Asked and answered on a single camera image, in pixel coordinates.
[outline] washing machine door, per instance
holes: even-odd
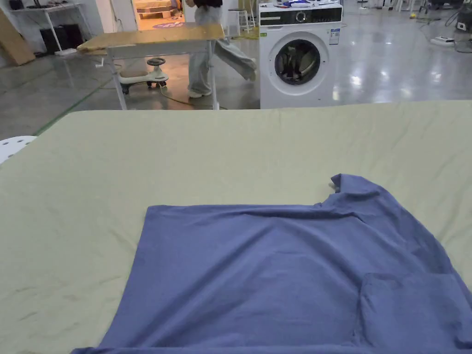
[[[329,67],[329,53],[316,34],[292,32],[274,45],[269,63],[270,80],[278,90],[303,95],[322,84]]]

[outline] black top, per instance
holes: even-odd
[[[223,0],[194,0],[197,7],[200,6],[211,6],[212,8],[219,8],[223,5]]]

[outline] table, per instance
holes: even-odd
[[[472,287],[471,111],[431,101],[65,116],[0,168],[0,353],[97,346],[148,206],[314,204],[340,172],[389,190]]]
[[[49,16],[49,14],[52,12],[64,11],[64,10],[75,9],[75,8],[79,11],[80,16],[82,17],[82,20],[85,23],[85,26],[87,27],[88,33],[91,34],[92,31],[85,18],[84,12],[82,11],[82,4],[66,3],[66,4],[57,5],[57,6],[52,6],[50,8],[22,8],[20,10],[12,10],[11,13],[12,14],[22,14],[22,13],[27,14],[27,13],[34,13],[34,12],[36,13],[42,12],[46,16],[46,20],[48,21],[49,27],[52,30],[52,34],[59,48],[59,53],[62,53],[62,47],[59,43],[59,39],[56,35],[56,31],[54,30],[54,25],[52,24],[51,17]]]
[[[180,27],[101,34],[80,45],[77,50],[88,54],[106,54],[122,110],[127,107],[113,60],[207,51],[213,109],[218,110],[212,42],[224,37],[219,24],[198,26],[185,23]]]

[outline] gray pants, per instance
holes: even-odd
[[[207,8],[201,6],[195,11],[195,21],[198,25],[221,23],[221,8]],[[256,65],[240,51],[228,39],[215,41],[213,52],[225,63],[236,70],[244,79],[249,80],[255,76]],[[211,92],[208,80],[208,54],[192,53],[188,63],[188,89],[197,93],[207,94]]]

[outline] washing machine porthole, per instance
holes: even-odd
[[[275,72],[290,85],[311,81],[320,69],[321,57],[316,46],[305,39],[286,43],[275,57]]]

